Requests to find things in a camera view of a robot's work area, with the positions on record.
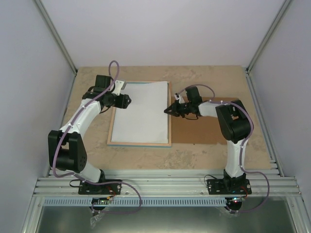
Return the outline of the brown cardboard backing board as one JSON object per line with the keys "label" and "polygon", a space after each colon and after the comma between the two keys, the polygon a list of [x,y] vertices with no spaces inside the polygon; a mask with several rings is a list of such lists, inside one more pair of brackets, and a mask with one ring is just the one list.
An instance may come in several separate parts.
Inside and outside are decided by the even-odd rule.
{"label": "brown cardboard backing board", "polygon": [[172,116],[172,142],[179,144],[234,144],[247,138],[251,124],[240,100],[213,103],[201,97],[190,97],[198,106],[199,117]]}

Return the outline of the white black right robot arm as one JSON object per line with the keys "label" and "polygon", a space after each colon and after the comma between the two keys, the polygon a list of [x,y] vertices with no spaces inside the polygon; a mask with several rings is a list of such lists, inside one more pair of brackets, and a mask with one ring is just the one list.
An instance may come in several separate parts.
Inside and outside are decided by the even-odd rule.
{"label": "white black right robot arm", "polygon": [[164,110],[164,113],[185,118],[189,114],[199,117],[215,117],[220,126],[222,136],[227,141],[227,163],[223,178],[204,179],[208,193],[248,194],[251,193],[249,180],[243,168],[245,147],[253,132],[253,122],[240,100],[213,101],[203,100],[195,85],[184,89],[188,101],[185,102],[180,93],[174,95],[175,101]]}

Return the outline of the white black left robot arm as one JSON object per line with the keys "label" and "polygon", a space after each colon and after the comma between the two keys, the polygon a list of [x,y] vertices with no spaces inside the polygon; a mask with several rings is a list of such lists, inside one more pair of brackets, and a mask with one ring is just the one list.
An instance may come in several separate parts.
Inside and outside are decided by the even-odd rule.
{"label": "white black left robot arm", "polygon": [[92,121],[111,107],[125,109],[131,103],[127,94],[121,91],[125,81],[117,81],[111,76],[97,75],[94,86],[82,96],[82,101],[67,124],[48,134],[49,162],[56,177],[57,170],[66,171],[80,180],[80,195],[107,194],[121,192],[121,180],[108,180],[103,170],[93,166],[87,158],[83,137]]}

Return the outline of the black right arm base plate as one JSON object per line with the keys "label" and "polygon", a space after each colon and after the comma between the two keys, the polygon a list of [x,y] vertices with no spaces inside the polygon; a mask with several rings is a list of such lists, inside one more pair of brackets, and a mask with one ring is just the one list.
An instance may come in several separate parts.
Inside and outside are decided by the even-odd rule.
{"label": "black right arm base plate", "polygon": [[225,179],[208,179],[207,190],[210,195],[250,195],[252,189],[248,179],[230,183]]}

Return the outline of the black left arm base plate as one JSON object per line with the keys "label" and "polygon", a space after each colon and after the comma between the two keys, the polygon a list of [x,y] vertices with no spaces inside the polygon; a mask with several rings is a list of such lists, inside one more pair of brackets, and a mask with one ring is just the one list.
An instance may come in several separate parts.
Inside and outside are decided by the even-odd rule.
{"label": "black left arm base plate", "polygon": [[79,195],[109,195],[115,196],[121,193],[120,183],[110,183],[106,185],[93,185],[89,183],[80,182],[78,188]]}

